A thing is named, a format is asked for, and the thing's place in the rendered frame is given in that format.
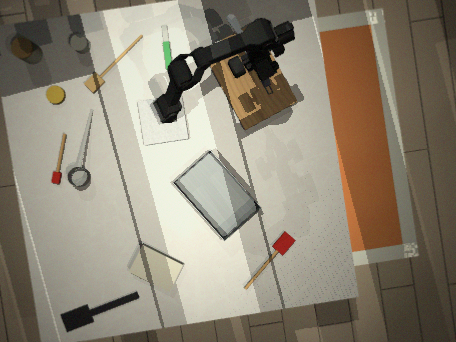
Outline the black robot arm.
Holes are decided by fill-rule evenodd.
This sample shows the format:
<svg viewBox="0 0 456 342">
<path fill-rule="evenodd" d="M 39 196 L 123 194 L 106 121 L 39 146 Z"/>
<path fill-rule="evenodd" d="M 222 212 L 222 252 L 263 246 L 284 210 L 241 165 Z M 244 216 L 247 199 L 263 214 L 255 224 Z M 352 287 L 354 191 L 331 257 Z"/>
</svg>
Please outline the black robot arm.
<svg viewBox="0 0 456 342">
<path fill-rule="evenodd" d="M 244 51 L 248 51 L 255 57 L 263 57 L 269 49 L 275 49 L 295 40 L 293 29 L 294 26 L 289 21 L 273 27 L 271 21 L 259 18 L 240 34 L 207 47 L 198 47 L 190 54 L 179 54 L 167 67 L 170 82 L 166 93 L 153 102 L 161 122 L 177 121 L 177 114 L 182 109 L 179 99 L 183 91 L 199 83 L 204 71 L 212 64 Z M 185 60 L 189 56 L 193 57 L 197 65 L 194 75 Z M 261 81 L 272 77 L 279 69 L 278 63 L 269 60 L 268 56 L 261 61 L 253 62 L 251 67 Z"/>
</svg>

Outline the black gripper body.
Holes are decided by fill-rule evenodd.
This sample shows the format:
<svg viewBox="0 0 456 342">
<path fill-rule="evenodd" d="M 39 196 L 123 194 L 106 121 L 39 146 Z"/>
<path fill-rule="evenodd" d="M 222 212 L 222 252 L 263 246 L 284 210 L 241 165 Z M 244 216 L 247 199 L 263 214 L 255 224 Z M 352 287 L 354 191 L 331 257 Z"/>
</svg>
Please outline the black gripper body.
<svg viewBox="0 0 456 342">
<path fill-rule="evenodd" d="M 266 56 L 269 57 L 271 55 L 270 51 L 273 51 L 274 57 L 278 57 L 284 53 L 285 47 L 282 45 L 275 49 L 269 49 L 266 55 L 264 55 L 263 57 L 255 57 L 251 53 L 249 54 L 248 51 L 246 51 L 248 55 L 242 58 L 242 62 L 238 56 L 235 56 L 234 58 L 228 60 L 228 66 L 232 71 L 234 77 L 239 78 L 246 74 L 245 67 L 247 70 L 252 68 L 251 65 L 253 64 L 253 62 L 261 61 Z"/>
</svg>

